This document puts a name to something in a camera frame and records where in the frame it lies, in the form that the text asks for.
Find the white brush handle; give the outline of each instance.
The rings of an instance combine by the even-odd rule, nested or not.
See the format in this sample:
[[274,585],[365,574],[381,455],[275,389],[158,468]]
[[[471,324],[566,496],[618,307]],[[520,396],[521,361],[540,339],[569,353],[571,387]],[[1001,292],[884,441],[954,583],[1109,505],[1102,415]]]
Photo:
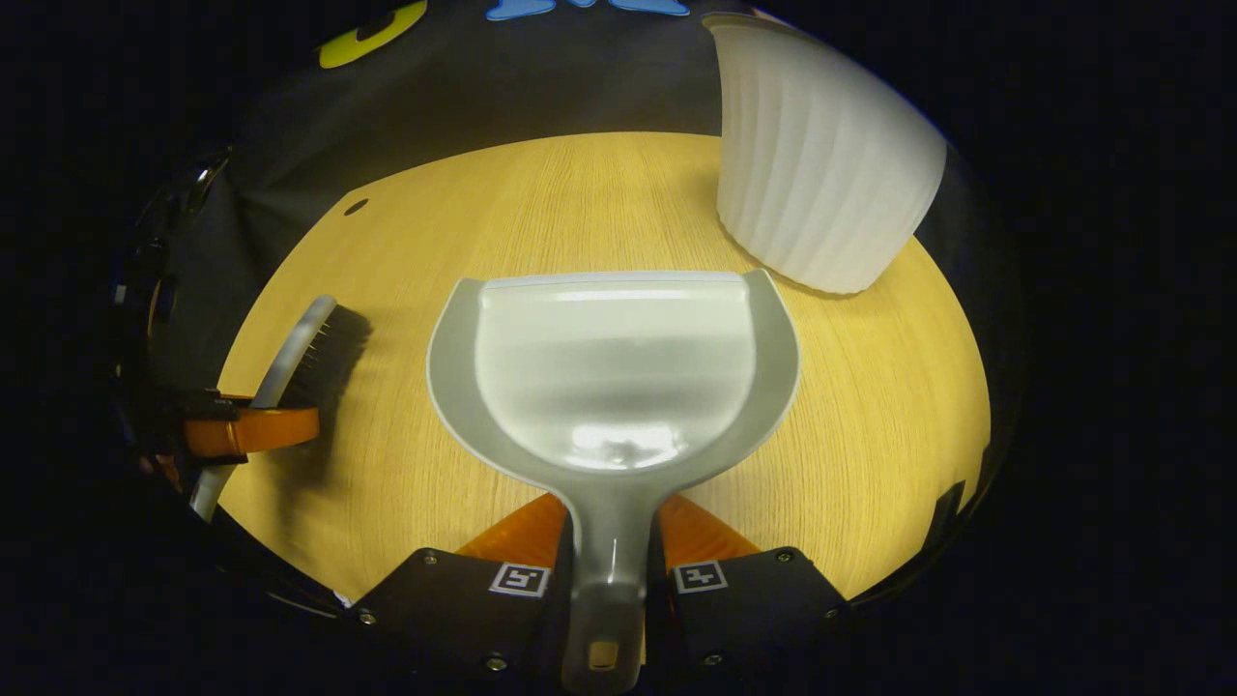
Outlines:
[[[259,386],[257,393],[250,402],[250,408],[273,409],[280,405],[280,399],[283,398],[283,391],[288,388],[292,375],[297,372],[297,366],[301,365],[306,351],[309,350],[309,344],[313,342],[318,330],[322,329],[322,324],[335,309],[335,305],[334,297],[322,294],[309,304],[304,314],[301,314],[297,325],[292,326],[292,331],[283,339],[280,352],[275,355],[275,361],[267,368],[262,384]],[[224,486],[228,485],[234,471],[236,471],[236,465],[215,465],[202,470],[198,485],[189,497],[189,507],[199,518],[210,522],[210,518],[214,517],[215,508],[219,507],[219,497],[223,496]]]

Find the blue sticker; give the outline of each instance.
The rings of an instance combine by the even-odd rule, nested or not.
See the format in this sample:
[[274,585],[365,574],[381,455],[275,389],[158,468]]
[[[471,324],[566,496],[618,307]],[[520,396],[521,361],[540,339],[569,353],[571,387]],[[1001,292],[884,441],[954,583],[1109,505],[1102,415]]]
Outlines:
[[685,17],[691,14],[688,6],[677,0],[610,0],[610,4],[620,10],[633,10],[637,12],[656,12],[658,15],[672,15]]
[[554,0],[499,0],[499,6],[485,12],[491,22],[541,15],[554,9]]

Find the dustpan handle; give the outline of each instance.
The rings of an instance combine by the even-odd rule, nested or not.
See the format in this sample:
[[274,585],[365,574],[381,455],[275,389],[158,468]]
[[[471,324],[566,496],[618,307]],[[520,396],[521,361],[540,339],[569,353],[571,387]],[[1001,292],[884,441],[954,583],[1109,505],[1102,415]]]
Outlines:
[[640,677],[648,535],[659,501],[615,493],[568,506],[575,558],[562,680],[581,696],[622,694]]

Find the brush bristles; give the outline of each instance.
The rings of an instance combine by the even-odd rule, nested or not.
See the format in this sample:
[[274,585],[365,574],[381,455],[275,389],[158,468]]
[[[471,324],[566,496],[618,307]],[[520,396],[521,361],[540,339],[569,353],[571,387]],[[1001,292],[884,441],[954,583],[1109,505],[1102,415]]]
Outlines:
[[370,321],[364,315],[343,305],[332,309],[292,373],[280,407],[333,409],[365,350],[370,331]]

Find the brush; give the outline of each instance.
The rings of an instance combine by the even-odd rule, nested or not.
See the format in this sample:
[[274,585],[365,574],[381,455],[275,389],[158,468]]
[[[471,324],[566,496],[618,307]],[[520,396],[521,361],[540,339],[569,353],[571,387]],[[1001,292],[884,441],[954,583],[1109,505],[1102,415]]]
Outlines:
[[[339,397],[371,331],[362,314],[330,294],[315,298],[288,333],[250,402],[252,409],[318,409],[319,438],[329,435]],[[236,465],[203,470],[189,507],[210,522]]]

